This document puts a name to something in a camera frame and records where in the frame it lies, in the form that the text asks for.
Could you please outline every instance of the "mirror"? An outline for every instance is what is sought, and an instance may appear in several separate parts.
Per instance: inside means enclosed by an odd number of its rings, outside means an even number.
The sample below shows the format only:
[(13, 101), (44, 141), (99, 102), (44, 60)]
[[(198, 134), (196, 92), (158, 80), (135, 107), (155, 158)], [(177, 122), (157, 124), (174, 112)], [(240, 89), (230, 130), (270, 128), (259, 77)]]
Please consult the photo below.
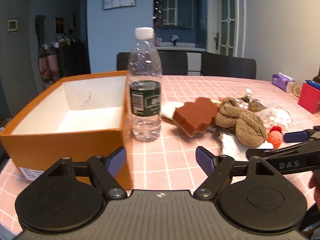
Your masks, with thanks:
[(193, 0), (156, 0), (156, 5), (160, 26), (193, 28)]

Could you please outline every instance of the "white bottle cap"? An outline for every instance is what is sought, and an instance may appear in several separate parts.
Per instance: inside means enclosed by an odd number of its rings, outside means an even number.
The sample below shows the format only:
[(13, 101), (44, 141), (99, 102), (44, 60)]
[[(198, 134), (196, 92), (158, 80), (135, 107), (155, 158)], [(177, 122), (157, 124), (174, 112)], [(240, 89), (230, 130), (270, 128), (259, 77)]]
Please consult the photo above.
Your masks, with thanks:
[(151, 40), (155, 34), (155, 31), (151, 27), (135, 28), (135, 34), (137, 40)]

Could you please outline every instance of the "red box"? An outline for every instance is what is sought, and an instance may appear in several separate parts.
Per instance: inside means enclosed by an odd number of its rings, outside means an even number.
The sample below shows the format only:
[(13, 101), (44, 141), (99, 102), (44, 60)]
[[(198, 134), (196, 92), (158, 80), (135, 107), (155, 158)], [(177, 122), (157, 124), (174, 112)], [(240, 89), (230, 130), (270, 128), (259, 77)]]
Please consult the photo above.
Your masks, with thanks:
[(320, 90), (304, 83), (298, 105), (315, 114), (319, 111)]

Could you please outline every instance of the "orange box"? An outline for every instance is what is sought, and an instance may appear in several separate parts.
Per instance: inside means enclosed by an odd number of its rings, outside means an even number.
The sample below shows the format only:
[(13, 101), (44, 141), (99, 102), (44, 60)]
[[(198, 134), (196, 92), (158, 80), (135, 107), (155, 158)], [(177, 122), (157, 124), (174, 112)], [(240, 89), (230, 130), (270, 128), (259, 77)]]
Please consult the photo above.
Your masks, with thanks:
[(116, 180), (132, 189), (127, 79), (127, 71), (63, 78), (23, 108), (0, 135), (23, 176), (34, 180), (64, 156), (86, 161), (123, 146), (127, 163)]

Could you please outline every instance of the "silver screw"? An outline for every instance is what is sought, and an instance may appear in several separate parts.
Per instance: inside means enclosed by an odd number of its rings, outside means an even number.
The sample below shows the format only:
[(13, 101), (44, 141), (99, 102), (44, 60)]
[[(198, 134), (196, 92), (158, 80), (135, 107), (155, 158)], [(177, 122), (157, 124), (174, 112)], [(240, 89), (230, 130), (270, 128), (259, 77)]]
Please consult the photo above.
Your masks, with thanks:
[(198, 189), (196, 191), (196, 194), (199, 196), (199, 197), (209, 197), (212, 195), (212, 192), (211, 190), (209, 189), (206, 189), (206, 188), (201, 188), (201, 189)]
[(113, 197), (121, 197), (124, 195), (124, 191), (120, 188), (113, 188), (109, 190), (108, 193), (110, 196), (113, 196)]

